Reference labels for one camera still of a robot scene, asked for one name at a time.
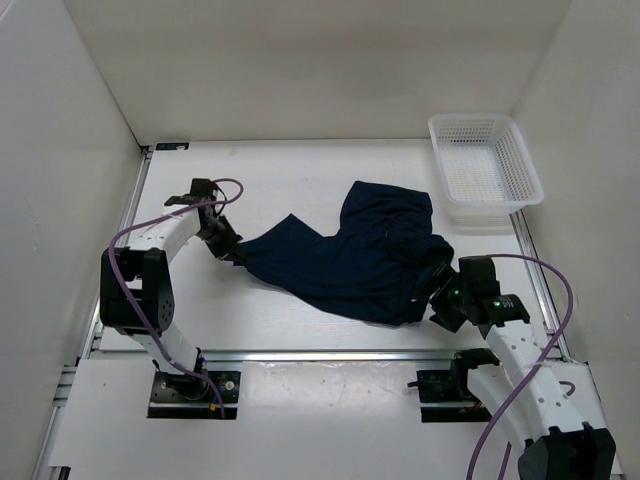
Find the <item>navy blue shorts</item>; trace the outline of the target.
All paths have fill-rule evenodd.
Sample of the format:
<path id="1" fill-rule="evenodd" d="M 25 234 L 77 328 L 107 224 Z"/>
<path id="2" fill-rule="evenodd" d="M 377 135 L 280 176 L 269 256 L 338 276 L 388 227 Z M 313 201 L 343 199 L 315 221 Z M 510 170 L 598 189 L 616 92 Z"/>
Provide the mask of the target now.
<path id="1" fill-rule="evenodd" d="M 418 323 L 427 308 L 420 288 L 454 256 L 434 232 L 432 215 L 426 192 L 357 181 L 335 235 L 289 215 L 241 243 L 235 263 L 325 313 L 387 326 Z"/>

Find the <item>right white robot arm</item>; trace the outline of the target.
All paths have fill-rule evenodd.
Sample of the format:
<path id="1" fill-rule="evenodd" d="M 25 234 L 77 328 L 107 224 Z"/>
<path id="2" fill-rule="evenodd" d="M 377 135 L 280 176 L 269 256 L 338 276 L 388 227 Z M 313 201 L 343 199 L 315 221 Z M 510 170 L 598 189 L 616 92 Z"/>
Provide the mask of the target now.
<path id="1" fill-rule="evenodd" d="M 476 410 L 487 424 L 473 449 L 466 476 L 473 478 L 490 434 L 500 429 L 507 453 L 517 452 L 521 479 L 607 479 L 616 443 L 609 430 L 595 427 L 574 406 L 568 382 L 553 372 L 547 357 L 564 329 L 545 346 L 536 341 L 530 316 L 514 294 L 504 294 L 495 255 L 470 256 L 457 267 L 441 264 L 417 291 L 433 310 L 431 321 L 455 333 L 464 323 L 476 327 L 486 347 L 455 353 L 447 372 L 421 370 L 410 387 L 422 403 L 439 403 L 465 420 Z"/>

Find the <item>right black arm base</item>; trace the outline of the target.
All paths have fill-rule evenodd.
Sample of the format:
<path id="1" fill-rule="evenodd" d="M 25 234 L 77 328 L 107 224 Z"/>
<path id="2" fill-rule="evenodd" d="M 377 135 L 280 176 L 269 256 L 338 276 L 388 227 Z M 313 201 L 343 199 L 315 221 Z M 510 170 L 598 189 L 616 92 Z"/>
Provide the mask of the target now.
<path id="1" fill-rule="evenodd" d="M 418 370 L 407 387 L 418 391 L 421 422 L 488 422 L 491 414 L 467 385 L 469 372 L 484 365 L 499 366 L 500 361 L 489 349 L 478 348 L 456 352 L 447 370 Z"/>

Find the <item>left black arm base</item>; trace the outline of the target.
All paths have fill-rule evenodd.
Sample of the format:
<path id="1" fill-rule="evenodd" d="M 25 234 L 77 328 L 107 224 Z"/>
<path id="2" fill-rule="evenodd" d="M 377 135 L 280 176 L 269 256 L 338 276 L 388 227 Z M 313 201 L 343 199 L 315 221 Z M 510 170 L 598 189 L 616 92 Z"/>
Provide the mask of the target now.
<path id="1" fill-rule="evenodd" d="M 210 380 L 221 395 L 223 408 L 210 386 L 186 375 L 156 369 L 151 386 L 147 417 L 151 419 L 235 420 L 241 387 L 241 372 L 212 370 Z"/>

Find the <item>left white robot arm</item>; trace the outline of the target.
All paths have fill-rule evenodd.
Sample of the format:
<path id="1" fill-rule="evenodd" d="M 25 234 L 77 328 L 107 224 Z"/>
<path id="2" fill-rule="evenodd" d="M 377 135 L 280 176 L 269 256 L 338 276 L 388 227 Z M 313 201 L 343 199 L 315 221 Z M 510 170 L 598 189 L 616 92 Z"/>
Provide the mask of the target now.
<path id="1" fill-rule="evenodd" d="M 158 370 L 176 375 L 175 388 L 188 400 L 206 395 L 210 377 L 200 350 L 174 324 L 170 264 L 194 239 L 218 260 L 238 257 L 242 237 L 224 207 L 243 192 L 236 179 L 195 178 L 188 193 L 165 201 L 160 216 L 120 231 L 102 254 L 101 322 L 139 343 Z"/>

